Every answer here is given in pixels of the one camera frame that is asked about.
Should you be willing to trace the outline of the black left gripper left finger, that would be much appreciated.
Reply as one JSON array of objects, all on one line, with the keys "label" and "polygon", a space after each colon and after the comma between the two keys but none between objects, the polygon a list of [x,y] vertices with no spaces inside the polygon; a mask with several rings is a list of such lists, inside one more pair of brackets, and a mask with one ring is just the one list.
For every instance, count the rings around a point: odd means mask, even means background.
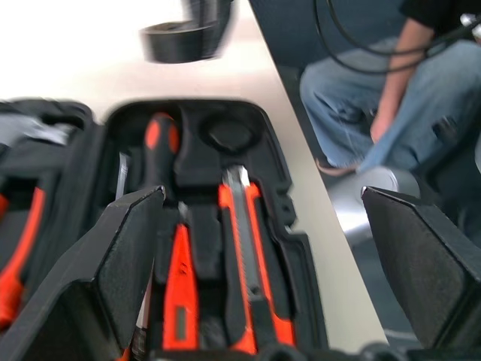
[{"label": "black left gripper left finger", "polygon": [[161,187],[109,204],[0,339],[0,361],[114,361],[129,346],[155,256]]}]

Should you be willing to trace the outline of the silver rounded robot leg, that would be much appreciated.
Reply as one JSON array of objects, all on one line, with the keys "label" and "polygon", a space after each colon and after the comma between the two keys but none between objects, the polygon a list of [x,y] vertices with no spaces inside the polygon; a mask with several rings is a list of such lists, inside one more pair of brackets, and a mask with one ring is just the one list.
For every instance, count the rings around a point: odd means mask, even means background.
[{"label": "silver rounded robot leg", "polygon": [[328,189],[328,195],[350,247],[372,237],[368,216],[362,202],[362,193],[366,187],[420,196],[418,181],[405,170],[381,166],[363,173],[350,174],[339,180]]}]

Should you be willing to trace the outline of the person in black shirt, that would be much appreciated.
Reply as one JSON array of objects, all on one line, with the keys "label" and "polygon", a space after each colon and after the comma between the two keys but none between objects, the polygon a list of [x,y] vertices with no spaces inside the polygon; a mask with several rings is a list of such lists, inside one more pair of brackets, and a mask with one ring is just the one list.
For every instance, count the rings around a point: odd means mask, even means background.
[{"label": "person in black shirt", "polygon": [[[361,50],[343,54],[353,65],[389,74],[350,71],[332,59],[306,67],[300,97],[322,151],[320,171],[342,175],[378,166],[412,170],[449,143],[457,143],[481,117],[481,39],[472,35],[429,57],[424,46],[481,16],[481,0],[403,0],[401,33],[375,43],[393,57]],[[378,143],[370,129],[378,109],[397,111]]]}]

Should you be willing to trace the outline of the black tape roll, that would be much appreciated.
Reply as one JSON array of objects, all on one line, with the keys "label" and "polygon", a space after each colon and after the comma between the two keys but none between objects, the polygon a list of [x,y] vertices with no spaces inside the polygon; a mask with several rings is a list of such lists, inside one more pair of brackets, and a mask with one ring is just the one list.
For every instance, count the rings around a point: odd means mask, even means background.
[{"label": "black tape roll", "polygon": [[144,56],[150,62],[181,64],[215,56],[225,24],[199,26],[193,21],[160,23],[140,30]]}]

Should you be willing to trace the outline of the orange handled pliers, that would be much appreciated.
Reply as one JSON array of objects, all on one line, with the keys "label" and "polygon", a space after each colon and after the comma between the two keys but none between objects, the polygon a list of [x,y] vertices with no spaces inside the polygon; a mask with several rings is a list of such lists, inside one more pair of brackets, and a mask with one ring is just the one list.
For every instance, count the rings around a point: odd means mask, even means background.
[{"label": "orange handled pliers", "polygon": [[35,188],[20,240],[7,265],[0,271],[0,331],[16,319],[23,292],[21,272],[35,244],[45,204],[45,191]]}]

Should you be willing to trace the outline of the short orange black screwdriver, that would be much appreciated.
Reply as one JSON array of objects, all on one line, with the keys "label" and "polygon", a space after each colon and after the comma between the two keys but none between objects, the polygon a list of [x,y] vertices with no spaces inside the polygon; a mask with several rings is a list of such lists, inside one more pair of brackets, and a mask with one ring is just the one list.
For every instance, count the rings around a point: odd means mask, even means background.
[{"label": "short orange black screwdriver", "polygon": [[[174,118],[165,112],[158,112],[152,115],[144,134],[144,183],[147,186],[160,186],[162,188],[163,201],[168,205],[174,201],[173,170],[174,159],[179,146],[180,130]],[[138,314],[135,334],[132,339],[131,361],[144,361],[146,359],[153,274],[154,271],[151,271]]]}]

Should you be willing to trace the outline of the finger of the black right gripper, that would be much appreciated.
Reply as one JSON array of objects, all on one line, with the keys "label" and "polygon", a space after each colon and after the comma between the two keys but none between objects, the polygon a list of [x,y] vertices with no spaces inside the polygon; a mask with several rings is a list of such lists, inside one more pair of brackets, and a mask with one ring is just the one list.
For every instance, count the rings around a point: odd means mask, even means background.
[{"label": "finger of the black right gripper", "polygon": [[187,56],[214,56],[231,16],[233,0],[183,0],[182,51]]}]

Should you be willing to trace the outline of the orange voltage tester pen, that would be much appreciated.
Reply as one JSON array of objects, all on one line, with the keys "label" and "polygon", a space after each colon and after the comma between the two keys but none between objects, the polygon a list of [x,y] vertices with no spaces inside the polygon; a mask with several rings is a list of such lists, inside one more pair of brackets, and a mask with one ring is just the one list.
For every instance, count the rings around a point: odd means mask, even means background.
[{"label": "orange voltage tester pen", "polygon": [[199,347],[199,297],[187,224],[187,205],[178,205],[171,263],[163,311],[164,350],[196,350]]}]

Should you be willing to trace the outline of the black tool case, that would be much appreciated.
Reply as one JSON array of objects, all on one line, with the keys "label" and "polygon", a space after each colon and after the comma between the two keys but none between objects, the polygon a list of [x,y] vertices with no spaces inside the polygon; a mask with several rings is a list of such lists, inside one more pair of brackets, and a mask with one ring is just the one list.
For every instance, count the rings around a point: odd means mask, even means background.
[{"label": "black tool case", "polygon": [[[291,230],[296,213],[289,170],[268,115],[248,102],[154,99],[124,103],[104,125],[78,102],[23,99],[0,103],[0,135],[26,120],[35,130],[0,147],[0,271],[20,240],[36,187],[45,191],[41,225],[21,281],[15,321],[58,259],[115,202],[119,153],[129,157],[123,196],[144,183],[144,134],[165,112],[180,130],[174,159],[174,201],[163,201],[153,258],[153,283],[144,361],[314,361],[327,347],[322,305],[308,237]],[[225,327],[227,283],[219,186],[223,172],[242,165],[262,194],[262,213],[289,288],[295,346],[269,344],[257,354],[231,348]],[[187,224],[199,297],[199,347],[164,350],[163,311],[180,203]],[[0,339],[14,322],[3,331]]]}]

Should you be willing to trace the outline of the person bare hand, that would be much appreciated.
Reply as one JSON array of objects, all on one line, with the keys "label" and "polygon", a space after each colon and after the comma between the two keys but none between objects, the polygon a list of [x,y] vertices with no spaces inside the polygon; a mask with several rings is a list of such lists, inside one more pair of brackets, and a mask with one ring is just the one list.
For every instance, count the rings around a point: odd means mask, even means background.
[{"label": "person bare hand", "polygon": [[371,124],[370,134],[376,144],[389,131],[397,117],[397,111],[393,109],[378,109]]}]

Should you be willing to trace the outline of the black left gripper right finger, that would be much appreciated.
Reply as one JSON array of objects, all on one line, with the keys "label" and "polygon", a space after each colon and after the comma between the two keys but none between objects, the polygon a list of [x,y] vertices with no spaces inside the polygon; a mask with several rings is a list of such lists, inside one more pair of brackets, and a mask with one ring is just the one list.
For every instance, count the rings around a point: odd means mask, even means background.
[{"label": "black left gripper right finger", "polygon": [[366,187],[362,201],[384,274],[422,346],[481,347],[481,248],[421,199]]}]

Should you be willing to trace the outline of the orange black utility knife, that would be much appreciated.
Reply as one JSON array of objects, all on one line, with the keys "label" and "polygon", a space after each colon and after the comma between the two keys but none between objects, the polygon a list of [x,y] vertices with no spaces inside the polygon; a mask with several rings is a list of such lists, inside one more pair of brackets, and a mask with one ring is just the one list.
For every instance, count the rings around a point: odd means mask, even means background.
[{"label": "orange black utility knife", "polygon": [[257,354],[269,344],[295,346],[289,288],[262,213],[262,194],[242,165],[219,186],[231,348]]}]

